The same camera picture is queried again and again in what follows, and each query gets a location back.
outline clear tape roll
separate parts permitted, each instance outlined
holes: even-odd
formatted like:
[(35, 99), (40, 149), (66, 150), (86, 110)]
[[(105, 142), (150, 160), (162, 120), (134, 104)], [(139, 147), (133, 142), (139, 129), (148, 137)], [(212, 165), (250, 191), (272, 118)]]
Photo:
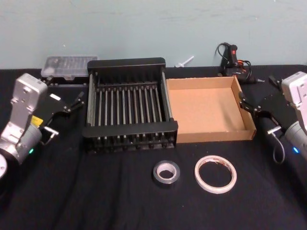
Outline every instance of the clear tape roll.
[[(200, 176), (200, 168), (202, 165), (204, 165), (205, 163), (208, 162), (215, 162), (218, 164), (222, 164), (223, 166), (225, 166), (231, 173), (231, 181), (229, 184), (223, 186), (223, 187), (213, 187), (211, 185), (208, 185), (207, 183), (205, 183)], [(236, 170), (234, 168), (234, 166), (225, 158), (223, 157), (219, 157), (219, 156), (206, 156), (201, 158), (195, 165), (195, 170), (194, 170), (194, 175), (195, 175), (195, 179), (197, 181), (197, 183), (200, 185), (200, 187), (202, 187), (202, 189), (206, 190), (209, 193), (214, 193), (214, 194), (222, 194), (222, 193), (226, 193), (229, 190), (231, 190), (236, 183)]]

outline black metal rack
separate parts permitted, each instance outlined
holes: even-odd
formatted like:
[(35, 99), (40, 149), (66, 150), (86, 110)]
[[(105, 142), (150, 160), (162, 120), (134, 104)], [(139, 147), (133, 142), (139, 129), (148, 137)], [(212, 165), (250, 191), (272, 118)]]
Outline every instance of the black metal rack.
[(88, 63), (89, 94), (83, 137), (88, 151), (172, 148), (172, 118), (165, 60), (99, 60)]

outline black table cloth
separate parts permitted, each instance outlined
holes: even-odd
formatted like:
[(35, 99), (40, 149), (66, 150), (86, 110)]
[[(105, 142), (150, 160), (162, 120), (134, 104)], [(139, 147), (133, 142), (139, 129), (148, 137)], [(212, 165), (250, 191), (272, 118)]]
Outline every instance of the black table cloth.
[[(259, 102), (276, 92), (268, 83), (272, 74), (281, 79), (306, 66), (254, 66), (253, 74), (265, 83), (242, 86), (246, 96)], [(39, 69), (0, 70), (0, 130), (6, 125), (14, 81), (23, 73), (40, 77)], [(217, 68), (167, 68), (167, 78), (215, 76)], [(86, 88), (50, 88), (72, 101)], [(175, 149), (87, 155), (81, 130), (85, 108), (65, 122), (48, 146), (35, 148), (20, 170), (6, 205), (0, 210), (2, 230), (216, 230), (307, 229), (307, 161), (294, 154), (286, 141), (286, 161), (272, 159), (272, 142), (256, 122), (253, 141), (178, 144)], [(228, 193), (215, 195), (194, 179), (196, 162), (206, 155), (228, 159), (237, 182)], [(174, 189), (152, 181), (154, 165), (161, 160), (178, 164), (181, 177)], [(221, 186), (230, 180), (220, 165), (201, 169), (202, 178)]]

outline open cardboard tray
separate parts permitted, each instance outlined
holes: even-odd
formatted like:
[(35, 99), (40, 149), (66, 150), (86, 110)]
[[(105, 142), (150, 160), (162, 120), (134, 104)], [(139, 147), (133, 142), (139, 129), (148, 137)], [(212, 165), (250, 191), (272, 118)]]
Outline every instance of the open cardboard tray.
[(240, 108), (235, 77), (168, 79), (177, 143), (252, 140), (253, 119)]

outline metal rod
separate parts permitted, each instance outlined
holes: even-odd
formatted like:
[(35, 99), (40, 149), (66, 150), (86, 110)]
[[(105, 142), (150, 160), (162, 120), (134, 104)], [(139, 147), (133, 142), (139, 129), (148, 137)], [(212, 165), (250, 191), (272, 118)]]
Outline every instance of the metal rod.
[(123, 124), (126, 124), (126, 113), (125, 113), (125, 89), (122, 90), (122, 104), (123, 104)]
[(143, 104), (142, 104), (142, 91), (141, 91), (141, 89), (139, 89), (139, 98), (140, 98), (141, 122), (144, 123)]
[(88, 105), (87, 105), (87, 123), (89, 123), (91, 126), (91, 110), (92, 110), (92, 84), (93, 84), (93, 75), (90, 74), (90, 85), (89, 85), (89, 92), (88, 92)]
[(135, 123), (138, 123), (138, 110), (136, 107), (136, 93), (135, 93), (135, 89), (133, 89), (133, 102), (134, 102), (134, 119), (135, 119)]
[(105, 126), (107, 126), (107, 89), (105, 92)]
[(96, 91), (95, 91), (95, 85), (93, 84), (93, 92), (94, 92), (94, 101), (93, 101), (93, 126), (95, 126), (95, 114), (96, 114)]
[(130, 90), (128, 89), (128, 116), (129, 116), (129, 124), (132, 123), (132, 118), (131, 118), (131, 99), (130, 99)]
[(99, 92), (99, 117), (98, 117), (98, 125), (101, 126), (101, 107), (102, 107), (102, 90)]
[(163, 85), (164, 85), (164, 91), (165, 91), (165, 98), (166, 98), (166, 104), (167, 104), (167, 110), (168, 110), (168, 115), (169, 117), (173, 117), (172, 115), (172, 111), (171, 111), (171, 106), (169, 103), (169, 98), (168, 98), (168, 91), (167, 91), (167, 87), (166, 87), (166, 80), (165, 80), (165, 74), (164, 72), (162, 72), (162, 81), (163, 81)]
[(155, 97), (156, 97), (156, 100), (157, 100), (159, 119), (160, 119), (160, 121), (162, 121), (161, 108), (160, 108), (160, 101), (159, 101), (159, 95), (158, 95), (158, 89), (157, 89), (157, 87), (155, 88)]
[(152, 110), (153, 110), (153, 122), (156, 122), (156, 119), (155, 119), (155, 112), (154, 112), (154, 99), (153, 99), (153, 90), (152, 88), (150, 88), (149, 90), (149, 93), (150, 93), (150, 99), (151, 99), (151, 102), (152, 102)]
[(147, 89), (144, 87), (144, 93), (145, 93), (145, 102), (146, 102), (146, 113), (147, 113), (147, 122), (150, 123), (150, 116), (149, 116), (149, 108), (148, 108), (148, 99), (147, 99)]
[(113, 125), (113, 90), (111, 90), (111, 125)]
[(119, 125), (119, 91), (116, 89), (116, 117), (117, 117), (117, 125)]

